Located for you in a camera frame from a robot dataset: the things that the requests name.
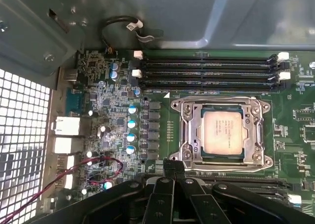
screw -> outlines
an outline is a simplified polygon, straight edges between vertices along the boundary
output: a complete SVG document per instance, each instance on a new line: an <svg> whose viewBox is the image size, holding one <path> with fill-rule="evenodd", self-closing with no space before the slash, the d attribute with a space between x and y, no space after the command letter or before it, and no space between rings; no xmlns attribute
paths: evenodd
<svg viewBox="0 0 315 224"><path fill-rule="evenodd" d="M8 25L3 22L3 21L0 21L0 32L6 32L8 30Z"/></svg>
<svg viewBox="0 0 315 224"><path fill-rule="evenodd" d="M188 151L184 152L184 157L186 159L189 159L190 158L190 152L188 152Z"/></svg>
<svg viewBox="0 0 315 224"><path fill-rule="evenodd" d="M315 69L315 62L311 62L311 63L310 63L310 68L311 68L311 69Z"/></svg>
<svg viewBox="0 0 315 224"><path fill-rule="evenodd" d="M163 178L163 179L161 180L161 182L163 182L163 183L168 183L168 182L169 182L169 179L168 179L168 178Z"/></svg>
<svg viewBox="0 0 315 224"><path fill-rule="evenodd" d="M82 21L82 22L81 22L81 25L85 27L85 26L87 26L87 25L88 25L88 22L86 22L86 21Z"/></svg>
<svg viewBox="0 0 315 224"><path fill-rule="evenodd" d="M156 213L155 213L155 216L156 216L157 218L163 217L163 213L156 212Z"/></svg>
<svg viewBox="0 0 315 224"><path fill-rule="evenodd" d="M71 11L72 14L75 14L75 12L76 12L75 6L73 6L70 11Z"/></svg>
<svg viewBox="0 0 315 224"><path fill-rule="evenodd" d="M164 202L164 200L161 200L161 199L160 199L160 200L157 201L157 203L158 203L159 205L163 205L165 202Z"/></svg>
<svg viewBox="0 0 315 224"><path fill-rule="evenodd" d="M220 184L218 187L219 187L219 189L221 189L221 190L226 190L226 189L227 189L227 186L226 186L226 185L223 185L223 184Z"/></svg>
<svg viewBox="0 0 315 224"><path fill-rule="evenodd" d="M259 112L259 108L258 107L254 108L254 113L256 114L258 112Z"/></svg>
<svg viewBox="0 0 315 224"><path fill-rule="evenodd" d="M130 185L131 188L137 188L138 186L139 186L138 183L132 183L132 184Z"/></svg>
<svg viewBox="0 0 315 224"><path fill-rule="evenodd" d="M193 183L193 180L192 180L192 179L187 179L187 180L186 180L186 183L187 183L187 184L192 184L192 183Z"/></svg>
<svg viewBox="0 0 315 224"><path fill-rule="evenodd" d="M46 54L46 55L44 56L44 59L45 59L45 61L47 61L47 62L53 62L54 59L55 59L55 56L49 53L49 54Z"/></svg>
<svg viewBox="0 0 315 224"><path fill-rule="evenodd" d="M253 158L254 158L255 161L259 161L259 160L262 159L262 157L261 157L260 154L255 154L255 155L253 156Z"/></svg>
<svg viewBox="0 0 315 224"><path fill-rule="evenodd" d="M215 213L211 213L210 216L211 216L211 218L212 218L213 220L215 220L215 219L218 218L217 214L215 214Z"/></svg>

chip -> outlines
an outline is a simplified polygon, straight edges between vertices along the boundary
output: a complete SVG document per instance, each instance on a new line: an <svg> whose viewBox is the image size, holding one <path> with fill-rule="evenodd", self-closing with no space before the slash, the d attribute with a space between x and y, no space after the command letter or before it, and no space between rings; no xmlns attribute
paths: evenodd
<svg viewBox="0 0 315 224"><path fill-rule="evenodd" d="M242 115L239 112L207 111L202 118L203 149L208 154L239 155L243 151Z"/></svg>
<svg viewBox="0 0 315 224"><path fill-rule="evenodd" d="M150 120L158 120L160 117L159 112L150 112L149 119Z"/></svg>
<svg viewBox="0 0 315 224"><path fill-rule="evenodd" d="M104 106L109 106L109 104L110 104L110 100L109 99L104 99L103 100L103 105Z"/></svg>
<svg viewBox="0 0 315 224"><path fill-rule="evenodd" d="M123 126L125 124L125 120L123 118L117 119L117 125Z"/></svg>
<svg viewBox="0 0 315 224"><path fill-rule="evenodd" d="M150 102L149 108L150 110L159 110L160 104L159 102Z"/></svg>
<svg viewBox="0 0 315 224"><path fill-rule="evenodd" d="M159 133L158 132L149 132L149 140L158 140L159 139Z"/></svg>
<svg viewBox="0 0 315 224"><path fill-rule="evenodd" d="M159 129L159 122L150 122L149 123L149 129Z"/></svg>

green pcb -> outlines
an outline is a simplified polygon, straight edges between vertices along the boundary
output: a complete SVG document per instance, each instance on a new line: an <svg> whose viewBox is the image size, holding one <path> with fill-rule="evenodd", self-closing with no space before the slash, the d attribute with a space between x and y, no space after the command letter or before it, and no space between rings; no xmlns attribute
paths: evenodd
<svg viewBox="0 0 315 224"><path fill-rule="evenodd" d="M147 50L146 57L198 57L208 55L211 57L232 58L262 58L269 57L275 52L255 51L177 51L177 50ZM133 94L135 87L128 82L130 70L128 61L132 59L132 52L121 51L116 56L97 55L96 52L87 52L79 57L79 78L86 92L85 109L97 109L105 114L107 122L112 127L111 138L95 140L91 149L109 149L114 151L116 157L126 163L122 174L124 179L132 179L140 172L161 173L164 158L178 151L180 142L180 116L171 108L171 101L191 95L209 96L253 96L271 105L271 110L263 115L263 140L265 154L272 157L274 166L257 173L220 172L220 176L248 177L250 178L280 178L286 179L292 185L290 192L302 198L302 211L313 215L315 203L315 80L311 62L315 62L315 54L311 52L290 52L291 87L277 93L251 93L248 92L217 92L217 91L144 91L139 97ZM91 61L96 62L89 68ZM120 78L113 81L110 74L110 63L115 62L120 67ZM102 89L99 82L104 81ZM142 118L146 116L147 102L159 102L159 127L157 133L159 148L158 156L154 159L143 159L147 150L142 148L145 141L141 134ZM135 105L139 114L128 114L128 107ZM130 129L127 121L135 120L139 127ZM124 138L134 133L136 142L128 143ZM132 155L125 153L126 146L132 145L136 152Z"/></svg>

blue capacitor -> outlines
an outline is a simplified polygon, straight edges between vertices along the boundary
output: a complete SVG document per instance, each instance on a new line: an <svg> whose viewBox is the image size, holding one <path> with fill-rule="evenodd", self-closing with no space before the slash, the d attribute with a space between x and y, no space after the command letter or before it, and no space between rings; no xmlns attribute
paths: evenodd
<svg viewBox="0 0 315 224"><path fill-rule="evenodd" d="M141 95L140 89L135 89L134 90L134 95L136 95L136 97L140 97L140 95Z"/></svg>
<svg viewBox="0 0 315 224"><path fill-rule="evenodd" d="M109 77L113 80L116 81L119 79L119 74L116 71L112 71L109 75Z"/></svg>

perforated metal grille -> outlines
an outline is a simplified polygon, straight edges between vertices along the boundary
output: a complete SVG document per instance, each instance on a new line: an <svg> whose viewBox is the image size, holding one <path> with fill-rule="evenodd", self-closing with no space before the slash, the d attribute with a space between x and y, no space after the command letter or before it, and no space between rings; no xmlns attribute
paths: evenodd
<svg viewBox="0 0 315 224"><path fill-rule="evenodd" d="M0 69L0 222L41 188L50 89ZM16 215L35 216L36 202Z"/></svg>

